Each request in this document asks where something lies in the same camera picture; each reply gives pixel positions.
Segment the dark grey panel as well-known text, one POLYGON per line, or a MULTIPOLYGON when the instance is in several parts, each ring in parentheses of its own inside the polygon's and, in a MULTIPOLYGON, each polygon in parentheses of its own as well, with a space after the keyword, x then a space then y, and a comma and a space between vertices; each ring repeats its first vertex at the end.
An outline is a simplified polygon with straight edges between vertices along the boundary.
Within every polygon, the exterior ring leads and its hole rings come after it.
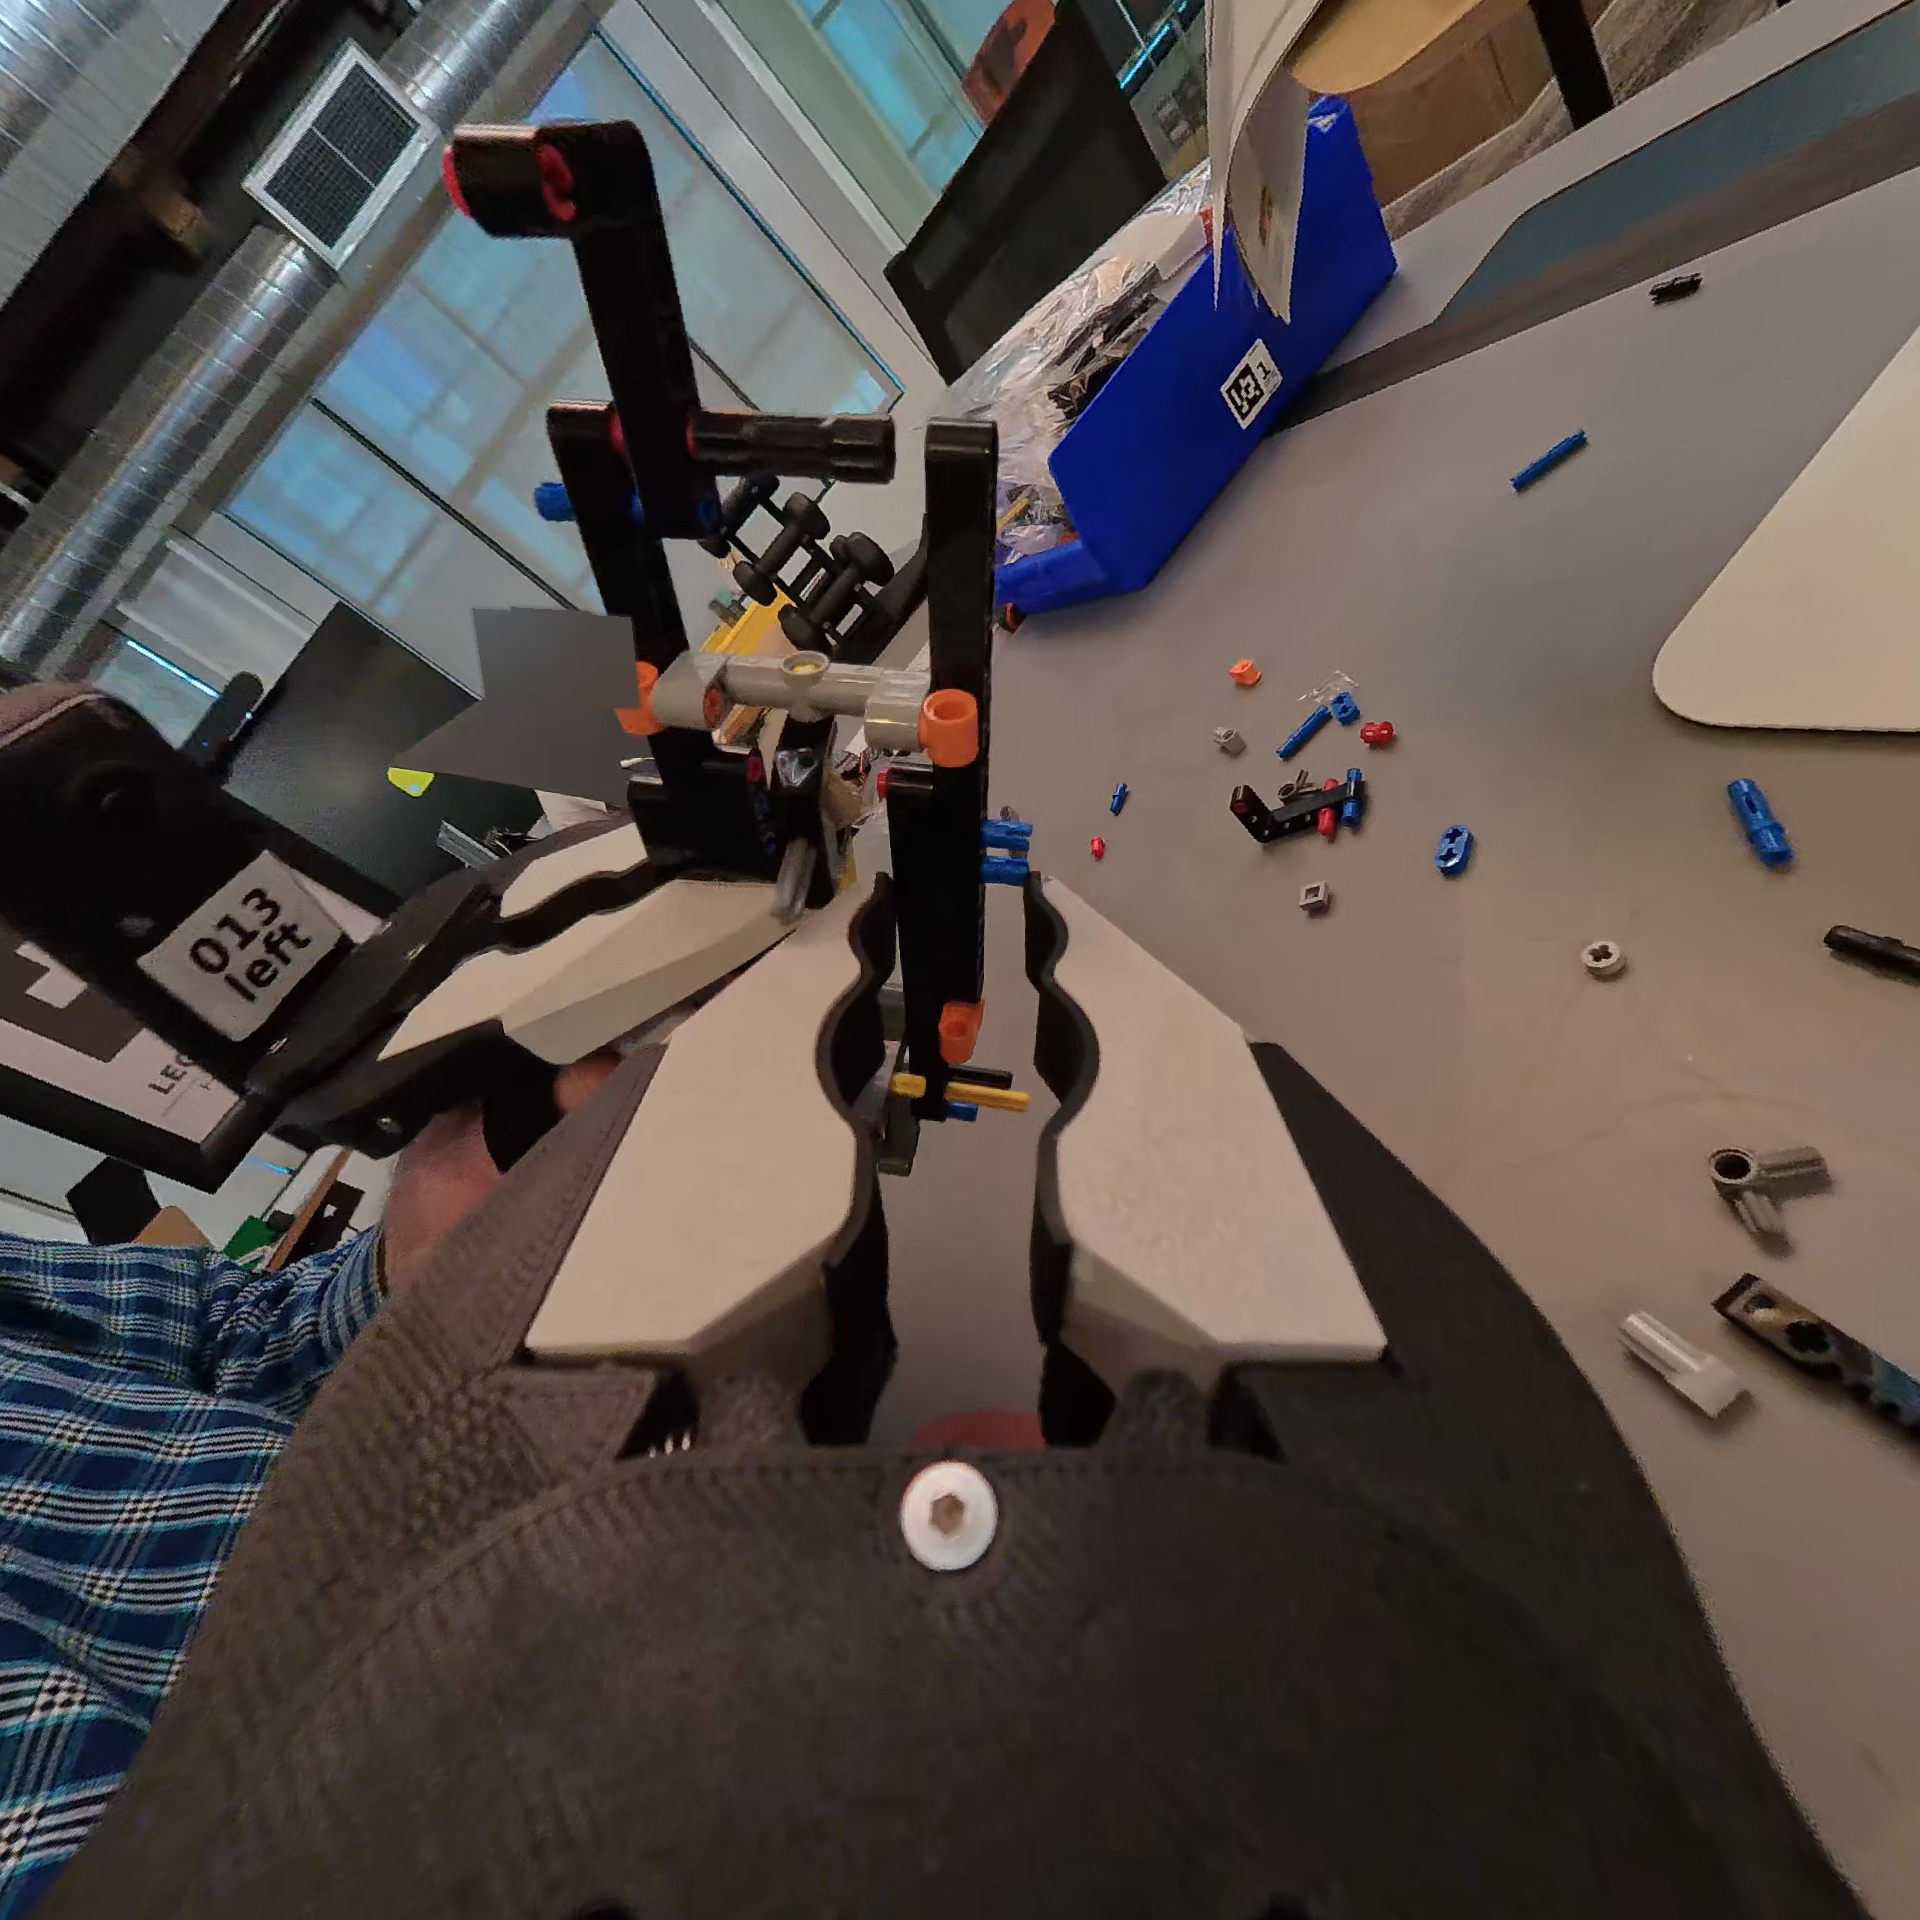
POLYGON ((596 799, 621 810, 639 737, 634 625, 565 607, 480 607, 471 617, 483 695, 390 769, 596 799))

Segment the brown cardboard box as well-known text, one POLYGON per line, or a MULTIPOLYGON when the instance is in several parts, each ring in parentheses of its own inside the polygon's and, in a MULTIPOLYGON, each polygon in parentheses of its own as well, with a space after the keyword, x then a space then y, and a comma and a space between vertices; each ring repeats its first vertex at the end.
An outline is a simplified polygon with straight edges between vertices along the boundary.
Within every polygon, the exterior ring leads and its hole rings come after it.
POLYGON ((1348 106, 1387 206, 1556 92, 1539 12, 1527 2, 1323 2, 1284 66, 1311 95, 1348 106))

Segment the white vent grille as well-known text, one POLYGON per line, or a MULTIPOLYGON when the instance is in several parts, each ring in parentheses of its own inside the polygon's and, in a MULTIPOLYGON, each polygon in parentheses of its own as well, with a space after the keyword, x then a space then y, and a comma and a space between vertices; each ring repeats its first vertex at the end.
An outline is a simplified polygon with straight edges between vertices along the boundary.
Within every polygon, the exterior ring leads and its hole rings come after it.
POLYGON ((437 140, 402 86, 349 42, 245 173, 245 193, 338 271, 437 140))

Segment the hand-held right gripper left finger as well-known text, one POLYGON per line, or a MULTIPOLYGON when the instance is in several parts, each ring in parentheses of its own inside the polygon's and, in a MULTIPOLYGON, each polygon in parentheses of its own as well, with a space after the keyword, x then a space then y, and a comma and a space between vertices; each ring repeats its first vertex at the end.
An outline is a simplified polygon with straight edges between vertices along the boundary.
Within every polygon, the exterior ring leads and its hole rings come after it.
POLYGON ((768 1377, 804 1427, 870 1427, 893 1371, 878 1146, 893 885, 854 879, 648 1050, 524 1350, 707 1393, 768 1377))

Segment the person's left hand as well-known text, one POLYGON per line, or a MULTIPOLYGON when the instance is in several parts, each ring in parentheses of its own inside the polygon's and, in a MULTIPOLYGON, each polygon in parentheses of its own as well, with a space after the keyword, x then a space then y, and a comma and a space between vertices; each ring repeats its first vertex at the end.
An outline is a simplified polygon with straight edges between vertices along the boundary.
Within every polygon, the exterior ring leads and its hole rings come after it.
POLYGON ((503 1182, 488 1146, 488 1115, 509 1109, 483 1094, 428 1123, 396 1162, 379 1222, 379 1276, 398 1298, 421 1281, 443 1238, 454 1234, 503 1182))

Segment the white instruction booklet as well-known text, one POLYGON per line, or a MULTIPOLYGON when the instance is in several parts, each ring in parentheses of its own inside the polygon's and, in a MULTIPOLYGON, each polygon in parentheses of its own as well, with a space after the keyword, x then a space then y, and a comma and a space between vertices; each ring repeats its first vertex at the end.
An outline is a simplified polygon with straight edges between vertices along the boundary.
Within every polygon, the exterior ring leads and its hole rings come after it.
POLYGON ((1311 92, 1290 61, 1317 2, 1207 2, 1207 162, 1214 281, 1228 254, 1263 306, 1291 314, 1311 92))

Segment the blue storage bin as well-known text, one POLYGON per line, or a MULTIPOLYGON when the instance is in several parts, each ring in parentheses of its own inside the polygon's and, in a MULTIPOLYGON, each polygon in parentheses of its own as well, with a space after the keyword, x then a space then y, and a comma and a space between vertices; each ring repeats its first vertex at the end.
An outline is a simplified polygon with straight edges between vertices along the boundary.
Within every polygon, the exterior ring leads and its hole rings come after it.
POLYGON ((1308 111, 1290 317, 1236 255, 1195 268, 1046 458, 1071 533, 996 564, 994 602, 1035 617, 1135 593, 1395 276, 1398 261, 1350 106, 1308 111))

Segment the clear plastic bag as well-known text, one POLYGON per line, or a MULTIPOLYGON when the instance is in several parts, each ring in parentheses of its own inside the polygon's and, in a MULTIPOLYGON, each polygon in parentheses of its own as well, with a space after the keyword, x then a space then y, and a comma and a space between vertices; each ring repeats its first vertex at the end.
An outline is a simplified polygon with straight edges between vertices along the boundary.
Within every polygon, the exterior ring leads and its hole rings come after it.
MULTIPOLYGON (((971 425, 988 425, 996 438, 991 602, 1002 559, 1032 557, 1069 537, 1071 523, 1048 475, 1048 453, 1203 265, 1210 265, 1205 255, 1186 274, 1165 276, 1150 259, 1093 261, 1046 294, 948 390, 955 412, 971 425)), ((1006 631, 1046 615, 994 605, 1006 631)))

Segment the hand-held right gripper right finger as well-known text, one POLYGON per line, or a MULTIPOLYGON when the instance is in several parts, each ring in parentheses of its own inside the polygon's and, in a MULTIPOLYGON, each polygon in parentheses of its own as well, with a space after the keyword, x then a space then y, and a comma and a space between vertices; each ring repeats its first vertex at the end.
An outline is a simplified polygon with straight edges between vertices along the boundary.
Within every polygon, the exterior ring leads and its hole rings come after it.
POLYGON ((1138 1377, 1205 1397, 1350 1364, 1384 1331, 1242 1027, 1054 877, 1023 886, 1042 1127, 1028 1241, 1045 1423, 1103 1423, 1138 1377))

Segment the silver air duct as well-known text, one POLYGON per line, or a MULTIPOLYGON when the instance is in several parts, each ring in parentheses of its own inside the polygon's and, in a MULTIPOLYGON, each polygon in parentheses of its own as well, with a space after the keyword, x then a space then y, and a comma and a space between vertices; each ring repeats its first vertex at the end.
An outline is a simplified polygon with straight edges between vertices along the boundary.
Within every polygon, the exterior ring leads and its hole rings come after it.
POLYGON ((109 610, 175 527, 226 503, 376 301, 451 215, 442 153, 463 124, 517 124, 586 49, 607 4, 437 2, 376 61, 422 124, 371 237, 332 270, 255 223, 156 346, 100 425, 5 541, 7 673, 83 679, 109 610))

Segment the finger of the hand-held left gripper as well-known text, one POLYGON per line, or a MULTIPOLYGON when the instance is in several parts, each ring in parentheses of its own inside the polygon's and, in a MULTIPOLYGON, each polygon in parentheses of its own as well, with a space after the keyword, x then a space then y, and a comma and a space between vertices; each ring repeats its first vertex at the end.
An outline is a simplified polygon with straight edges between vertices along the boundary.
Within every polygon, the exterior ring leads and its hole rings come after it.
POLYGON ((615 915, 664 883, 634 820, 550 834, 512 860, 496 883, 494 942, 554 942, 615 915))
POLYGON ((804 908, 755 879, 667 879, 636 903, 526 948, 462 959, 387 1038, 398 1062, 496 1027, 549 1065, 573 1065, 748 966, 804 908))

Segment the grey three-pronged lego connector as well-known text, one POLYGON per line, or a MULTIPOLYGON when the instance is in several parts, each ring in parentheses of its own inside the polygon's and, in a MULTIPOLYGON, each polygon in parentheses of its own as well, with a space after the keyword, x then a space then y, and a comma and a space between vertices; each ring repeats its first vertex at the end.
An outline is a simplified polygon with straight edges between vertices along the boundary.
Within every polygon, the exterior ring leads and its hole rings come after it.
POLYGON ((1762 1245, 1790 1245, 1786 1205, 1834 1188, 1834 1171, 1811 1146, 1757 1153, 1724 1146, 1708 1156, 1708 1172, 1735 1221, 1762 1245))

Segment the lego vehicle chassis assembly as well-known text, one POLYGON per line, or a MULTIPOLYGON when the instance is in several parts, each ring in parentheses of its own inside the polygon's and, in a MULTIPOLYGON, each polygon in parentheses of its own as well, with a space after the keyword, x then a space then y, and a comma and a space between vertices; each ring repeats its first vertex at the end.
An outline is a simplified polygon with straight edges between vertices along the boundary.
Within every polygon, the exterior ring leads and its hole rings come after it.
POLYGON ((778 479, 882 483, 896 429, 882 417, 711 412, 690 366, 656 169, 630 124, 460 129, 443 156, 456 207, 494 237, 568 245, 611 401, 554 406, 546 437, 606 612, 630 621, 629 715, 653 780, 629 788, 642 861, 636 898, 752 900, 752 927, 784 937, 840 885, 848 833, 830 817, 831 733, 861 726, 886 761, 879 799, 893 850, 902 1065, 886 1103, 916 1121, 1019 1114, 1006 1071, 971 1062, 986 1011, 986 906, 1027 885, 1032 829, 990 819, 991 549, 996 433, 934 423, 925 518, 902 572, 874 543, 823 541, 804 500, 759 556, 741 523, 778 479), (789 594, 790 651, 690 647, 664 549, 739 559, 768 602, 806 554, 813 594, 789 594))

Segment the light grey lego connector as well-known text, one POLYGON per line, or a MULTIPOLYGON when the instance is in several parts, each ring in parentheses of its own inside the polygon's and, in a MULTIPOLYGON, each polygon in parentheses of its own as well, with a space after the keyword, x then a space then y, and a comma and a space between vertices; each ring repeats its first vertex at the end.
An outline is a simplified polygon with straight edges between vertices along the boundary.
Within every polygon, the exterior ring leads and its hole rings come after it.
POLYGON ((1629 1311, 1615 1335, 1628 1358, 1658 1377, 1704 1422, 1718 1422, 1749 1398, 1747 1383, 1725 1359, 1693 1347, 1647 1311, 1629 1311))

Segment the black monitor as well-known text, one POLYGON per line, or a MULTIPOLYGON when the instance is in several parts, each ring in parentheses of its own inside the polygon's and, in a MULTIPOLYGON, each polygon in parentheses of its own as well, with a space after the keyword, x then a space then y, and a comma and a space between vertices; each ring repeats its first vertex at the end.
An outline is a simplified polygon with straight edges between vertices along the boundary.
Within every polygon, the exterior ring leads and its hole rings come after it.
POLYGON ((1165 182, 1079 4, 1058 4, 1013 92, 885 276, 943 382, 975 366, 1165 182))

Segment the black angled lego subassembly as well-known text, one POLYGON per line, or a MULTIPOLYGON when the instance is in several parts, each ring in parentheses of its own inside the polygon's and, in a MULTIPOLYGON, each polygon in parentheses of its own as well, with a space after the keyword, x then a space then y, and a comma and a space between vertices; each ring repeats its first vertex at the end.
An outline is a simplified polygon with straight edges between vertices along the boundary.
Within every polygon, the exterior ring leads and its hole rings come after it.
POLYGON ((1317 833, 1333 842, 1343 829, 1357 829, 1366 802, 1364 773, 1354 766, 1343 778, 1326 780, 1318 787, 1308 780, 1286 783, 1274 802, 1261 799, 1252 787, 1236 783, 1230 795, 1230 813, 1256 846, 1271 847, 1303 833, 1317 833))

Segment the person's left forearm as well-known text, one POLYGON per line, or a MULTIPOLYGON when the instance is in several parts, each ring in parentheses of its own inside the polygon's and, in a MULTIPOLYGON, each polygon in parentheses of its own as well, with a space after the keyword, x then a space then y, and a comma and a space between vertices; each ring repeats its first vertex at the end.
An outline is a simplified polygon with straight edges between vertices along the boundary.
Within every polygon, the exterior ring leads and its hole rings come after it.
POLYGON ((387 1297, 379 1230, 280 1271, 2 1237, 2 1915, 40 1905, 126 1781, 387 1297))

